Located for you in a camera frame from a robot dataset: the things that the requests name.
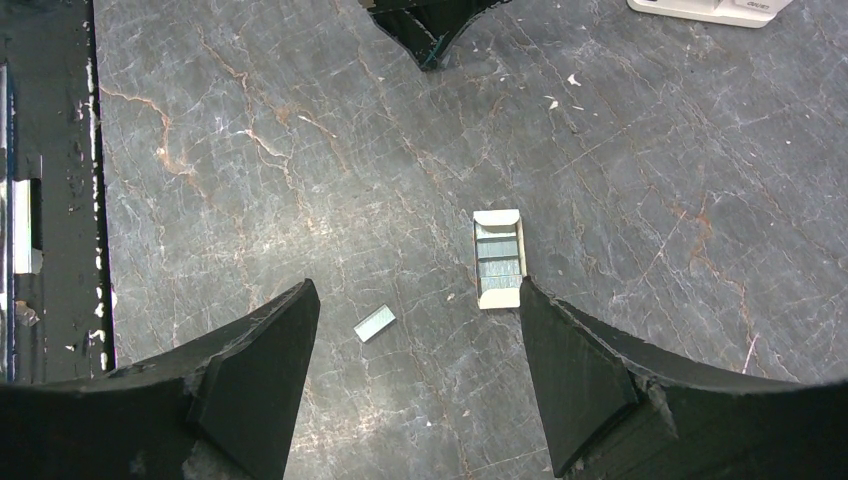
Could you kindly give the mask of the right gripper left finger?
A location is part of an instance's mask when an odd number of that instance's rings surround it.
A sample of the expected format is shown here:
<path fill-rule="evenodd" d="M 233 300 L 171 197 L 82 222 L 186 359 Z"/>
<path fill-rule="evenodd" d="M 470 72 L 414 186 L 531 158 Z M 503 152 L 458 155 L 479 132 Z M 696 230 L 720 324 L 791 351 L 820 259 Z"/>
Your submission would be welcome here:
<path fill-rule="evenodd" d="M 107 375 L 1 389 L 5 479 L 283 477 L 320 299 L 304 279 L 244 317 Z"/>

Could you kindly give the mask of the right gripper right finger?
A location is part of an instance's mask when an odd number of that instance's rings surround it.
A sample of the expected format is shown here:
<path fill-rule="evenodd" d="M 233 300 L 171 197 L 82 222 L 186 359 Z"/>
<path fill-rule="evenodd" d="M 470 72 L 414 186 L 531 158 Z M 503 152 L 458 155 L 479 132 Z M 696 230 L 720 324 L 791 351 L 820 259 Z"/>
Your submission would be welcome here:
<path fill-rule="evenodd" d="M 713 367 L 520 288 L 522 337 L 558 479 L 843 479 L 847 384 Z"/>

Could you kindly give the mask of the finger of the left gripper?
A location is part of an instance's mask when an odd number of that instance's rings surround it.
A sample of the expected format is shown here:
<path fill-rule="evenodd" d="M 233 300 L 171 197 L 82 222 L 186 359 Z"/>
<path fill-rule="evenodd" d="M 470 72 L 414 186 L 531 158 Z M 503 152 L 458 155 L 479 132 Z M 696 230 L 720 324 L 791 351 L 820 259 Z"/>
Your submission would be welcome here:
<path fill-rule="evenodd" d="M 452 43 L 503 0 L 361 0 L 377 28 L 402 46 L 421 71 L 434 71 Z"/>

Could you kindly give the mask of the white staple box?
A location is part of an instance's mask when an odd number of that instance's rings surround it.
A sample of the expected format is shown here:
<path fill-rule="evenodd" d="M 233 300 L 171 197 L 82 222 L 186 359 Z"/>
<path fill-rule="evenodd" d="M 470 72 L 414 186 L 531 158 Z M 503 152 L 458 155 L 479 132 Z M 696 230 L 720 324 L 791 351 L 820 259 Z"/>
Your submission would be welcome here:
<path fill-rule="evenodd" d="M 519 210 L 474 211 L 472 221 L 478 307 L 518 308 L 527 275 Z"/>

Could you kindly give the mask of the white stapler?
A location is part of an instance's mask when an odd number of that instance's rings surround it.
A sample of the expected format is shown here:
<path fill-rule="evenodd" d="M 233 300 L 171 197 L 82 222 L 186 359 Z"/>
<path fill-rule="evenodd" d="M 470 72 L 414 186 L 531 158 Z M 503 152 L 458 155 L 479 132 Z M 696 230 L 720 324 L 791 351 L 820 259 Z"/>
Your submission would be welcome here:
<path fill-rule="evenodd" d="M 637 12 L 701 22 L 762 28 L 792 0 L 627 0 Z"/>

